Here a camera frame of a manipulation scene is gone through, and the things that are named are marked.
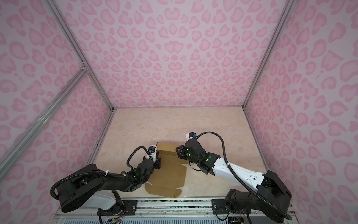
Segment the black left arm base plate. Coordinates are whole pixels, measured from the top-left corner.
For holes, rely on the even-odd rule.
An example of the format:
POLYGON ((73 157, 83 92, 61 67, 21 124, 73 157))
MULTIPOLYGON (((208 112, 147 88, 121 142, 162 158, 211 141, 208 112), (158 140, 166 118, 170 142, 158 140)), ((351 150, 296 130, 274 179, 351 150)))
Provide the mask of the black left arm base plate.
POLYGON ((137 200, 120 200, 107 209, 98 209, 98 216, 134 216, 137 209, 137 200))

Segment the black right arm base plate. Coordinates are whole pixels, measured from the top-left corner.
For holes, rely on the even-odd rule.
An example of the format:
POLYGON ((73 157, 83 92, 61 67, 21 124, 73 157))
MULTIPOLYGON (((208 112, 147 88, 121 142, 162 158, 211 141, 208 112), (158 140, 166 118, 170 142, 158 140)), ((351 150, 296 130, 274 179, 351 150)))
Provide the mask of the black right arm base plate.
POLYGON ((212 199, 211 205, 214 215, 241 215, 248 211, 243 201, 238 200, 212 199))

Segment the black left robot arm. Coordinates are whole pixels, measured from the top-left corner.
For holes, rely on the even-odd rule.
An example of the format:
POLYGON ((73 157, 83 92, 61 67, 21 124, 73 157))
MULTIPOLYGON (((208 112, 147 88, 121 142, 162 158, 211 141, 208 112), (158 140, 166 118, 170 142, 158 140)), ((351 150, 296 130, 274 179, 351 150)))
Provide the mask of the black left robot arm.
POLYGON ((160 166, 159 158, 143 158, 136 168, 116 174, 90 164, 56 182, 50 189, 50 195, 60 202, 63 213, 79 208, 97 208, 98 214, 116 215, 124 209, 119 192, 139 189, 160 166))

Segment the brown cardboard box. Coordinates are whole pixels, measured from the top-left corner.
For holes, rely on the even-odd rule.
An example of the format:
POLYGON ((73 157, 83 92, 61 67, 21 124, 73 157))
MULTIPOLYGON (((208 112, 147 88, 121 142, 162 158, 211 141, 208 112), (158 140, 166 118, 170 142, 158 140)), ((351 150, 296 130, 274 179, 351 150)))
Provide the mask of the brown cardboard box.
POLYGON ((158 142, 156 146, 161 165, 160 169, 155 169, 150 176, 145 190, 151 195, 178 198, 182 193, 181 188, 185 185, 188 161, 178 157, 178 145, 158 142))

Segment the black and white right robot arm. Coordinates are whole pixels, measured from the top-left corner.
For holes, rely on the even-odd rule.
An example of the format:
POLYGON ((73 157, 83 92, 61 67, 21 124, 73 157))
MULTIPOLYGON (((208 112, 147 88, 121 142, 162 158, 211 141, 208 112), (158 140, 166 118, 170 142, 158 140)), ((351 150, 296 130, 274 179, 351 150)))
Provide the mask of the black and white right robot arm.
POLYGON ((196 164, 204 174, 223 177, 245 188, 245 191, 228 192, 223 200, 228 213, 257 210, 277 223, 292 219, 288 214, 292 194, 273 171, 254 172, 232 164, 224 157, 206 152, 196 138, 175 151, 180 159, 196 164))

